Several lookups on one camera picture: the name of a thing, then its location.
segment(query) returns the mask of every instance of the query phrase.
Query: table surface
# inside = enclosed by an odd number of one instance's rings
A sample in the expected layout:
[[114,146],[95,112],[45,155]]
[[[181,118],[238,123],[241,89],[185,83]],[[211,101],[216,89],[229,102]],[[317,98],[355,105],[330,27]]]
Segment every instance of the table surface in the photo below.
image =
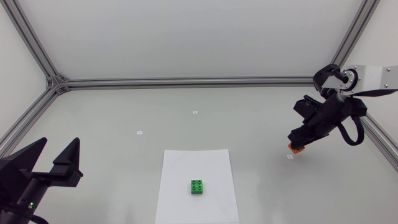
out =
[[351,147],[336,129],[287,158],[287,135],[302,122],[292,107],[306,94],[319,99],[309,87],[61,95],[18,148],[47,137],[34,169],[47,172],[79,137],[84,177],[77,188],[49,188],[36,215],[154,223],[164,150],[229,149],[241,223],[395,223],[398,174],[369,138]]

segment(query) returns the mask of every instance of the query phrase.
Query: orange block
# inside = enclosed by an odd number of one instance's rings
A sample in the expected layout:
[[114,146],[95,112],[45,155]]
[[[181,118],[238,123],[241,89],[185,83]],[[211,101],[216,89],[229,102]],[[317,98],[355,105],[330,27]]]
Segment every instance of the orange block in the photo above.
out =
[[297,154],[297,153],[303,151],[303,150],[305,149],[305,147],[302,146],[302,147],[299,147],[299,148],[297,148],[297,149],[294,149],[294,148],[292,148],[292,143],[290,143],[290,144],[289,144],[289,149],[290,149],[294,154]]

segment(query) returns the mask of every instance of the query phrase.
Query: metal frame bar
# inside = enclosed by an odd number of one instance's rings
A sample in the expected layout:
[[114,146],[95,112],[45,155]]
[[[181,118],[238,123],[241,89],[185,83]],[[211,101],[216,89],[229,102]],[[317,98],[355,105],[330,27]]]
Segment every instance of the metal frame bar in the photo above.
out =
[[234,77],[71,80],[71,90],[115,90],[126,88],[204,88],[254,86],[312,86],[312,77]]
[[369,114],[361,118],[366,135],[398,172],[398,144]]
[[343,38],[338,50],[330,63],[337,64],[339,67],[346,62],[355,44],[361,37],[363,30],[371,19],[373,12],[376,10],[380,0],[363,0],[359,7],[346,35]]
[[51,103],[54,102],[57,96],[55,89],[46,90],[12,125],[7,133],[0,139],[0,158],[8,156],[12,150],[14,150],[28,130]]
[[[331,63],[342,66],[380,0],[363,0]],[[9,155],[26,132],[58,95],[70,90],[115,90],[127,88],[209,88],[254,86],[312,86],[312,77],[218,77],[69,80],[57,72],[18,0],[0,0],[22,40],[47,78],[47,90],[0,139],[0,158]],[[371,116],[362,118],[366,134],[398,171],[398,145]]]

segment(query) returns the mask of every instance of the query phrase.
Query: green lego brick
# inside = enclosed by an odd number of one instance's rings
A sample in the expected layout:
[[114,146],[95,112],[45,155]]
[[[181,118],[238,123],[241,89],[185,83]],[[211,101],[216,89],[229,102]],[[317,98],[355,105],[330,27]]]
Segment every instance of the green lego brick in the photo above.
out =
[[191,194],[202,194],[202,193],[203,193],[203,181],[191,180]]

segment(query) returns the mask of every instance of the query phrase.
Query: cable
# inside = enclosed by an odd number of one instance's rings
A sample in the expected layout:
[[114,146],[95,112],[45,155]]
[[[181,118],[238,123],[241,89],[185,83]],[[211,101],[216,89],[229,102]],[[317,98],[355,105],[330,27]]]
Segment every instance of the cable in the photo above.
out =
[[346,129],[344,128],[344,126],[341,123],[337,124],[337,127],[340,130],[340,133],[343,136],[343,139],[347,142],[347,144],[349,144],[350,146],[357,146],[357,145],[359,145],[359,144],[361,144],[363,142],[363,139],[365,137],[365,133],[364,133],[364,129],[363,129],[363,126],[362,126],[362,123],[361,123],[361,120],[359,119],[359,117],[358,116],[352,116],[352,119],[353,119],[353,121],[355,123],[356,130],[358,132],[358,138],[357,138],[356,141],[353,141],[349,137]]
[[38,217],[37,215],[33,215],[32,218],[30,219],[34,223],[38,224],[49,224],[47,221],[45,221],[44,218]]

